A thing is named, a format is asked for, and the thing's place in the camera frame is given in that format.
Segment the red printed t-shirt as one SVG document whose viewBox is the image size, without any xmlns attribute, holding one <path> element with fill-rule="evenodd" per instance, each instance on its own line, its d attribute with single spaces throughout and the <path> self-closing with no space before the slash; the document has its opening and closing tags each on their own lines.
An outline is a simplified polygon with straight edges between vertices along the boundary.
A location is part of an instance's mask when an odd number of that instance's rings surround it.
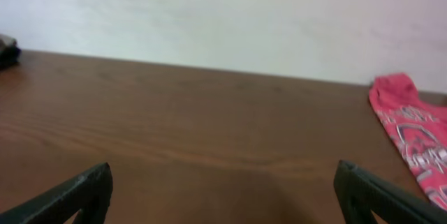
<svg viewBox="0 0 447 224">
<path fill-rule="evenodd" d="M 404 73 L 376 77 L 369 102 L 427 198 L 446 209 L 446 108 L 423 102 Z"/>
</svg>

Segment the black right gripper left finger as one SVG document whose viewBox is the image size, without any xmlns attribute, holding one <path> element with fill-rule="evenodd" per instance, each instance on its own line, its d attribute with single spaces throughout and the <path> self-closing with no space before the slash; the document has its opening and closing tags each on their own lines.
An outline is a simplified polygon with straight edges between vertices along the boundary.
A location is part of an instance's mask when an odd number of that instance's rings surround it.
<svg viewBox="0 0 447 224">
<path fill-rule="evenodd" d="M 50 190 L 1 213 L 1 222 L 19 224 L 103 224 L 113 191 L 108 163 L 100 163 Z"/>
</svg>

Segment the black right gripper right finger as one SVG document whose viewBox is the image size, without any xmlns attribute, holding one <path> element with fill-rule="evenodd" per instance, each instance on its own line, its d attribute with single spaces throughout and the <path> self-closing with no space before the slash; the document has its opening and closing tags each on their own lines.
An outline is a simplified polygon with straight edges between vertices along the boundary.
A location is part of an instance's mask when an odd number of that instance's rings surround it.
<svg viewBox="0 0 447 224">
<path fill-rule="evenodd" d="M 356 164 L 340 160 L 333 186 L 348 224 L 446 224 L 446 211 L 382 180 Z"/>
</svg>

